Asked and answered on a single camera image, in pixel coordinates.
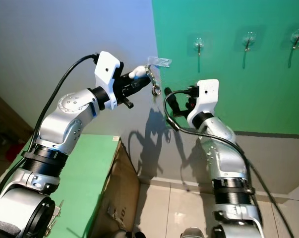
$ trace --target green wall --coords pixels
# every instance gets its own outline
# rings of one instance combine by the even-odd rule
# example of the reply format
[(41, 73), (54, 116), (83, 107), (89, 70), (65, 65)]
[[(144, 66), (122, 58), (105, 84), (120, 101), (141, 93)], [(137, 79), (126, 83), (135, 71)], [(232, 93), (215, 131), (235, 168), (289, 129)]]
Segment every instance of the green wall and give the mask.
[[(163, 87), (219, 79), (216, 114), (233, 130), (299, 134), (299, 49), (288, 68), (299, 0), (153, 0), (153, 9), (158, 55), (173, 60)], [(256, 40), (243, 69), (245, 31)], [(200, 58), (195, 36), (205, 43)]]

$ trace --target robotic arm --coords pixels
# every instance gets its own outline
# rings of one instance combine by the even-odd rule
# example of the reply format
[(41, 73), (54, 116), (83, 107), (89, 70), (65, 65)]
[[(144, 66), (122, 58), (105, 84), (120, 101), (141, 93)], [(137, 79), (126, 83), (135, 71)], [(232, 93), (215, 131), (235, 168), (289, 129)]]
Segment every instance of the robotic arm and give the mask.
[[(185, 111), (179, 109), (174, 95), (170, 95), (167, 102), (173, 110), (174, 117), (186, 117), (190, 127), (197, 129), (198, 132), (236, 144), (234, 132), (219, 118), (214, 117), (218, 88), (217, 79), (200, 80), (197, 86), (189, 87), (186, 91), (189, 98)], [(167, 88), (165, 93), (170, 94), (171, 90)], [(179, 130), (178, 125), (169, 119), (170, 117), (167, 121), (171, 126)], [(219, 225), (212, 230), (212, 238), (264, 238), (248, 164), (245, 164), (240, 153), (232, 146), (208, 137), (200, 137), (200, 140), (207, 156), (208, 171), (215, 195), (213, 214), (219, 222)], [(192, 234), (196, 234), (195, 228), (183, 233), (186, 237), (192, 237)]]
[(41, 124), (35, 146), (24, 151), (26, 161), (0, 194), (0, 238), (42, 238), (49, 235), (59, 214), (49, 195), (84, 127), (104, 109), (124, 103), (151, 80), (145, 66), (122, 75), (123, 63), (108, 52), (95, 56), (96, 88), (63, 96)]

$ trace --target green board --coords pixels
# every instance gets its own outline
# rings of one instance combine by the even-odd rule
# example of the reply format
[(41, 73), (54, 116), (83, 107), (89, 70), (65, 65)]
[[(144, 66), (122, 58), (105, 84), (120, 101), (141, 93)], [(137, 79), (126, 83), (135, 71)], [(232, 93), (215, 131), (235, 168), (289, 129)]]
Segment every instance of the green board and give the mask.
[[(161, 69), (163, 87), (216, 78), (216, 115), (233, 130), (299, 134), (299, 49), (288, 67), (299, 0), (153, 0), (153, 10), (158, 55), (173, 60)], [(243, 69), (247, 31), (256, 38)], [(196, 36), (204, 41), (200, 57)]]
[[(64, 203), (49, 238), (87, 237), (117, 145), (113, 136), (80, 137), (61, 172), (57, 191), (51, 194), (57, 206)], [(20, 159), (18, 155), (13, 164)]]

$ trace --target black wire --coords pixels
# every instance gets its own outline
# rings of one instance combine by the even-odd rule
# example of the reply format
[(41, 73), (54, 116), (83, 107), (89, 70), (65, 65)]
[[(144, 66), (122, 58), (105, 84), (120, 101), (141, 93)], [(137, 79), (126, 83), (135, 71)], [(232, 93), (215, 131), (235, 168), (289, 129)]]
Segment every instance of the black wire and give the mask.
[(190, 130), (187, 130), (187, 129), (184, 129), (182, 128), (168, 113), (167, 111), (167, 99), (174, 95), (174, 94), (190, 94), (190, 92), (188, 90), (178, 90), (178, 91), (174, 91), (170, 94), (168, 94), (164, 100), (164, 112), (165, 112), (165, 115), (167, 116), (167, 120), (175, 127), (177, 128), (179, 131), (181, 132), (184, 132), (184, 133), (187, 133), (187, 134), (191, 134), (191, 135), (197, 135), (197, 136), (205, 136), (205, 137), (209, 137), (209, 138), (212, 138), (212, 139), (216, 139), (216, 140), (219, 140), (221, 142), (224, 142), (230, 146), (232, 146), (234, 149), (236, 149), (239, 154), (241, 155), (242, 159), (245, 161), (245, 164), (249, 165), (251, 167), (251, 169), (254, 171), (256, 177), (258, 178), (260, 184), (262, 185), (262, 187), (264, 188), (265, 192), (267, 193), (268, 197), (269, 197), (269, 200), (271, 201), (271, 203), (274, 204), (275, 208), (277, 209), (279, 215), (281, 216), (286, 228), (287, 228), (287, 231), (290, 235), (291, 238), (294, 238), (294, 235), (293, 235), (293, 232), (292, 232), (292, 229), (290, 228), (283, 212), (280, 210), (279, 206), (277, 205), (277, 202), (275, 200), (275, 198), (272, 196), (272, 194), (270, 193), (268, 187), (266, 186), (264, 180), (262, 179), (261, 175), (259, 174), (258, 170), (256, 169), (256, 167), (254, 166), (254, 164), (245, 156), (245, 153), (244, 151), (238, 146), (238, 145), (235, 145), (234, 143), (230, 142), (229, 140), (226, 140), (226, 139), (223, 139), (221, 137), (218, 137), (218, 136), (215, 136), (215, 135), (210, 135), (210, 134), (205, 134), (205, 133), (200, 133), (200, 132), (195, 132), (195, 131), (190, 131)]
[[(68, 70), (67, 72), (63, 75), (63, 77), (61, 78), (61, 80), (59, 81), (59, 83), (57, 84), (54, 92), (52, 93), (52, 95), (50, 96), (49, 100), (47, 101), (45, 107), (43, 108), (43, 110), (40, 113), (40, 116), (37, 120), (37, 123), (35, 125), (35, 129), (34, 129), (34, 133), (32, 134), (31, 137), (31, 141), (29, 143), (29, 147), (28, 147), (28, 152), (31, 151), (31, 149), (33, 148), (33, 146), (35, 145), (35, 140), (39, 135), (39, 129), (41, 126), (41, 123), (45, 117), (45, 114), (49, 108), (49, 106), (51, 105), (52, 101), (54, 100), (54, 98), (56, 97), (58, 91), (60, 90), (63, 82), (65, 81), (65, 79), (69, 76), (69, 74), (72, 72), (72, 70), (77, 67), (80, 63), (82, 63), (83, 61), (87, 60), (87, 59), (95, 59), (97, 60), (97, 56), (96, 55), (88, 55), (85, 57), (82, 57), (81, 59), (79, 59), (77, 62), (75, 62)], [(5, 177), (1, 180), (0, 182), (0, 194), (2, 189), (4, 188), (5, 184), (7, 183), (7, 181), (9, 180), (10, 176), (13, 175), (13, 173), (26, 161), (26, 158), (22, 158), (17, 164), (15, 164), (5, 175)]]

